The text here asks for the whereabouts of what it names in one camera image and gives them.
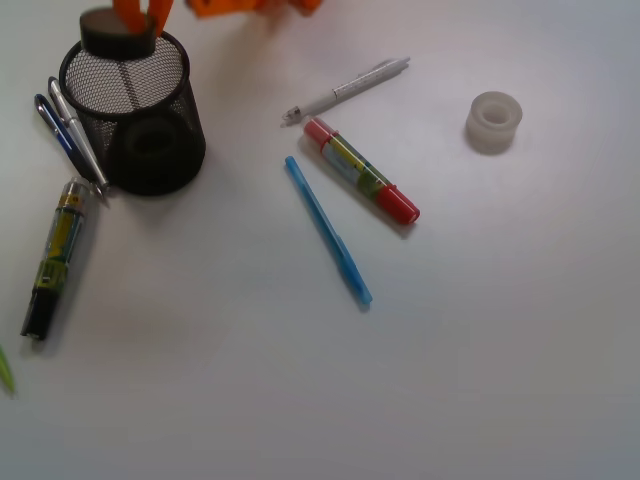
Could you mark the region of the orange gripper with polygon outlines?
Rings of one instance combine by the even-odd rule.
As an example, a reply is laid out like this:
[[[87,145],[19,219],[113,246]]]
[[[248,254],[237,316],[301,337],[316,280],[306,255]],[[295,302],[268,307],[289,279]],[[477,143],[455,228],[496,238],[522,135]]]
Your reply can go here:
[[[173,0],[150,0],[147,15],[153,20],[156,35],[164,30]],[[302,14],[315,12],[323,0],[190,0],[187,5],[198,17],[213,17],[244,12],[267,12],[282,5],[292,6]],[[132,34],[140,34],[147,28],[146,15],[142,12],[139,0],[113,0],[113,9],[126,29]]]

